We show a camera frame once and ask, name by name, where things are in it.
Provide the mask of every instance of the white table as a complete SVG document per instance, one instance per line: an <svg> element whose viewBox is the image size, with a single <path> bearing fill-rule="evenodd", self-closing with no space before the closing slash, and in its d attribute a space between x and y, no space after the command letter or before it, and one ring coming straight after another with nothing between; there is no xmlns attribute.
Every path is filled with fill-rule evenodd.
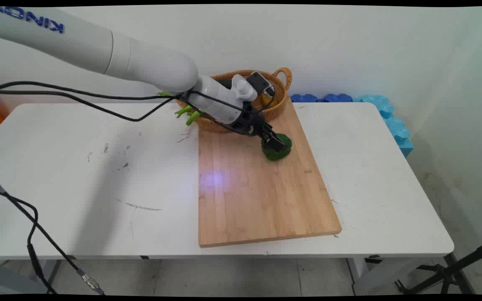
<svg viewBox="0 0 482 301"><path fill-rule="evenodd" d="M103 106L140 117L155 105ZM198 128L174 117L176 104L142 122L80 104L21 105L0 126L0 183L34 204L39 223L77 259L350 258L354 289L366 294L453 251L375 106L294 106L335 201L339 235L200 248ZM28 259L30 229L31 222L0 196L0 260ZM33 244L40 259L62 258L40 231ZM370 255L384 261L368 271L363 258Z"/></svg>

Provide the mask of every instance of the wicker basket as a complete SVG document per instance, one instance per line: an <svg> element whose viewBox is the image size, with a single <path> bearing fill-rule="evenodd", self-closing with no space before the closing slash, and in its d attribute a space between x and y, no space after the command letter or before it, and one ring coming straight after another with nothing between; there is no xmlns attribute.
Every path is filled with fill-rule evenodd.
<svg viewBox="0 0 482 301"><path fill-rule="evenodd" d="M254 71L256 70L240 70L240 71L230 72L227 74L212 76L212 78L214 80L232 79L233 76L236 74L239 74L247 78ZM277 118L284 110L284 103L287 98L287 90L291 86L291 80L293 79L293 75L291 74L291 70L289 70L288 68L280 68L279 70L276 70L273 74L268 74L267 72L263 72L263 71L258 71L258 72L260 72L274 86L274 89L275 89L274 102L278 102L278 103L276 103L276 105L273 105L273 107L266 108L265 110L262 111L266 121L273 120L274 118ZM285 78L286 78L285 84L277 77L277 75L280 72L283 72L285 74ZM187 105L181 102L179 99L176 99L176 102L182 108L184 108ZM252 106L256 110L259 110L262 108L262 104L260 103L260 97L256 98L256 100L252 102ZM229 130L227 130L226 128L223 128L222 126L204 117L198 118L195 122L199 125L199 128L205 131L220 132L220 133L229 132Z"/></svg>

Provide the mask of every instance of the blue foam tile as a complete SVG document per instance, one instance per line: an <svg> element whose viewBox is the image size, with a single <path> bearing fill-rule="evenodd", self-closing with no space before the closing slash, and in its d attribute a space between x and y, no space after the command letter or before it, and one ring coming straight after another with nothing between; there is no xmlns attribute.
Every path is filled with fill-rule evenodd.
<svg viewBox="0 0 482 301"><path fill-rule="evenodd" d="M356 101L373 103L377 107L377 110L379 110L382 118L390 118L394 111L394 106L382 95L362 95L361 97L358 97Z"/></svg>
<svg viewBox="0 0 482 301"><path fill-rule="evenodd" d="M298 102L301 99L302 99L302 96L300 94L291 95L291 102Z"/></svg>
<svg viewBox="0 0 482 301"><path fill-rule="evenodd" d="M384 120L386 126L390 129L392 136L394 136L395 142L398 145L406 141L406 139L410 136L410 131L405 128L405 124L403 120L400 120L395 117L390 117Z"/></svg>
<svg viewBox="0 0 482 301"><path fill-rule="evenodd" d="M352 97L347 94L327 94L323 99L323 102L352 102Z"/></svg>
<svg viewBox="0 0 482 301"><path fill-rule="evenodd" d="M317 102L317 97L312 94L293 94L291 97L292 102Z"/></svg>
<svg viewBox="0 0 482 301"><path fill-rule="evenodd" d="M412 144L410 139L406 139L403 143L399 145L399 148L406 158L410 154L410 152L412 152L412 150L414 149L414 145Z"/></svg>

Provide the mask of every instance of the basket handle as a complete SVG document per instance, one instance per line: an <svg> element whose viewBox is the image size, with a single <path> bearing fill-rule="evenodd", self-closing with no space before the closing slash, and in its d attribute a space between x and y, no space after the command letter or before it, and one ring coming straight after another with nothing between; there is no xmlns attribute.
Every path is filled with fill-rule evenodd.
<svg viewBox="0 0 482 301"><path fill-rule="evenodd" d="M278 76L280 72L283 72L285 74L285 89L289 90L289 87L291 87L291 81L293 80L293 74L291 74L291 70L289 70L289 68L283 67L279 70L276 70L273 73L273 76Z"/></svg>

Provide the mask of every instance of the kinova logo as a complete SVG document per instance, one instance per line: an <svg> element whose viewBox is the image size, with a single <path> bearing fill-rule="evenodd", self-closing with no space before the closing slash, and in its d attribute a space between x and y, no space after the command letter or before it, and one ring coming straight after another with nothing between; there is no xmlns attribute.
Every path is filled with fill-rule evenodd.
<svg viewBox="0 0 482 301"><path fill-rule="evenodd" d="M53 20L50 20L45 17L36 17L33 12L25 12L22 8L17 6L0 6L0 12L6 13L7 15L11 15L17 19L23 19L25 17L25 21L31 22L34 21L38 26L49 28L52 31L59 31L60 33L64 32L64 25L62 23L57 23Z"/></svg>

